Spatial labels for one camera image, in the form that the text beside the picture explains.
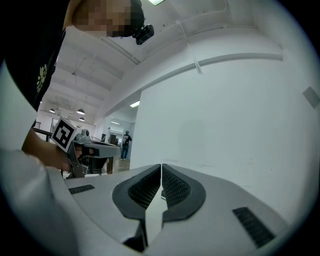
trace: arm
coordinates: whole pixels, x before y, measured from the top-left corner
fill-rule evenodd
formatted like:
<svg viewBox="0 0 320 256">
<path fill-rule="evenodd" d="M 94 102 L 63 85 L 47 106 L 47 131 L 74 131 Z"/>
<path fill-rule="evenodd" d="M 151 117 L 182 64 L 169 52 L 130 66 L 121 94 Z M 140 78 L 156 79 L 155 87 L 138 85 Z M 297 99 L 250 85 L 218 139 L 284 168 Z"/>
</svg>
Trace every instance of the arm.
<svg viewBox="0 0 320 256">
<path fill-rule="evenodd" d="M 69 171 L 65 153 L 55 144 L 45 142 L 30 129 L 22 146 L 22 151 L 38 158 L 45 166 Z"/>
</svg>

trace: robotic arm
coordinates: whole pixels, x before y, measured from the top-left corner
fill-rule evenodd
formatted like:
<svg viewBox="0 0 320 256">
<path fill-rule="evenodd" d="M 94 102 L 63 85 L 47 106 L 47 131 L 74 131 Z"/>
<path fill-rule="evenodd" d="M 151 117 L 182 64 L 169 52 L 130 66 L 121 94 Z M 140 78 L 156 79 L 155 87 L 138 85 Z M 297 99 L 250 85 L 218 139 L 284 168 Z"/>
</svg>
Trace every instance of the robotic arm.
<svg viewBox="0 0 320 256">
<path fill-rule="evenodd" d="M 68 178 L 83 178 L 93 170 L 101 174 L 107 158 L 121 153 L 118 146 L 90 140 L 89 135 L 88 130 L 82 129 L 68 118 L 60 117 L 51 139 L 66 153 L 71 170 Z M 79 157 L 76 145 L 82 146 L 82 155 Z M 89 149 L 93 149 L 93 154 L 90 154 Z"/>
</svg>

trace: person standing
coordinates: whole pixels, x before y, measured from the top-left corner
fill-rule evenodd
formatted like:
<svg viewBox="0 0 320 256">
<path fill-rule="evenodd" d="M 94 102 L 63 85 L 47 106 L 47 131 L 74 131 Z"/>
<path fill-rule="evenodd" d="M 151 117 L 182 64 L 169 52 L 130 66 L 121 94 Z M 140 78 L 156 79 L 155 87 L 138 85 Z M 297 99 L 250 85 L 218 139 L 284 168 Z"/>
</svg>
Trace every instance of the person standing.
<svg viewBox="0 0 320 256">
<path fill-rule="evenodd" d="M 123 135 L 122 139 L 122 152 L 121 152 L 121 161 L 124 161 L 127 159 L 127 154 L 129 150 L 129 141 L 132 141 L 132 138 L 129 135 L 129 131 L 125 131 L 125 135 Z"/>
</svg>

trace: black vent grille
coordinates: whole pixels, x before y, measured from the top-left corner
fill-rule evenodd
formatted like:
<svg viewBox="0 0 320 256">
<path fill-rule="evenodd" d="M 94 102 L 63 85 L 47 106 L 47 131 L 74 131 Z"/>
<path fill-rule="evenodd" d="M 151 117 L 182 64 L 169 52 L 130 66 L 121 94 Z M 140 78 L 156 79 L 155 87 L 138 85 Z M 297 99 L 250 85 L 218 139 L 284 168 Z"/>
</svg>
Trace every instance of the black vent grille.
<svg viewBox="0 0 320 256">
<path fill-rule="evenodd" d="M 258 248 L 275 238 L 269 229 L 247 207 L 237 208 L 232 211 Z"/>
<path fill-rule="evenodd" d="M 84 186 L 77 186 L 77 187 L 69 188 L 69 191 L 70 191 L 71 195 L 73 195 L 73 194 L 81 193 L 84 191 L 93 190 L 94 188 L 95 187 L 92 185 L 84 185 Z"/>
<path fill-rule="evenodd" d="M 162 168 L 162 186 L 168 209 L 184 201 L 190 194 L 190 186 L 170 171 Z"/>
<path fill-rule="evenodd" d="M 129 188 L 128 194 L 130 198 L 144 209 L 148 208 L 158 192 L 160 187 L 159 174 L 161 175 L 158 170 L 155 170 Z"/>
</svg>

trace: person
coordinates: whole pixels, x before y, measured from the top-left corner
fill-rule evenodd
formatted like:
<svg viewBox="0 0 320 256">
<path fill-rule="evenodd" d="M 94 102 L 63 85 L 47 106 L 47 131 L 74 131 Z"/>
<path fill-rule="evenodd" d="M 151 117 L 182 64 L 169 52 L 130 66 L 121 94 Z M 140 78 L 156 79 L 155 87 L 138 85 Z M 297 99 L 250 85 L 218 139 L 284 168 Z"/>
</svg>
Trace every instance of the person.
<svg viewBox="0 0 320 256">
<path fill-rule="evenodd" d="M 129 131 L 125 131 L 125 135 L 123 135 L 122 138 L 122 152 L 121 152 L 121 161 L 124 161 L 127 159 L 127 154 L 129 150 L 129 141 L 132 141 L 132 138 L 129 135 Z"/>
<path fill-rule="evenodd" d="M 0 61 L 5 60 L 15 84 L 36 111 L 50 85 L 67 27 L 103 37 L 130 37 L 145 20 L 140 0 L 33 0 L 12 4 L 6 2 L 7 10 L 14 10 L 14 17 L 4 26 L 5 50 Z M 65 153 L 41 140 L 32 129 L 22 150 L 45 166 L 69 171 Z M 76 153 L 82 154 L 81 147 Z"/>
</svg>

